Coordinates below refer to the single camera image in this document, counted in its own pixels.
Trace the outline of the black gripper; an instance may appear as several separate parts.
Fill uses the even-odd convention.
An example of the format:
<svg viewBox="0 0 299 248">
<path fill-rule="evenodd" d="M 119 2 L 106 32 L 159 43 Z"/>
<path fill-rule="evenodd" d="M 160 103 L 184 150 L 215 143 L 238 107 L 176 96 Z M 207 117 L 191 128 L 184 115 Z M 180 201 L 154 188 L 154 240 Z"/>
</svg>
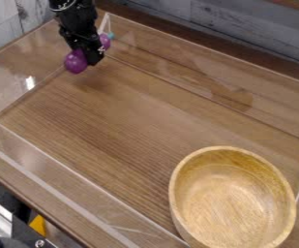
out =
<svg viewBox="0 0 299 248">
<path fill-rule="evenodd" d="M 106 48 L 100 42 L 95 21 L 94 0 L 50 0 L 56 15 L 59 33 L 71 49 L 83 48 L 87 63 L 95 66 L 104 58 Z"/>
</svg>

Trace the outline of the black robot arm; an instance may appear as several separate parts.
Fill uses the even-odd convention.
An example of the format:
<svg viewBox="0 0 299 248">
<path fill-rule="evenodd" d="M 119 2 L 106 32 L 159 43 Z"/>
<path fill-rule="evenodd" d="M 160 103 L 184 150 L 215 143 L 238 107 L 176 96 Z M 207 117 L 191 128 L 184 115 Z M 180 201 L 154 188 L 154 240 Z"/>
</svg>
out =
<svg viewBox="0 0 299 248">
<path fill-rule="evenodd" d="M 95 66 L 104 58 L 106 49 L 95 22 L 98 12 L 94 0 L 48 0 L 59 22 L 59 33 L 72 50 L 80 49 L 87 64 Z"/>
</svg>

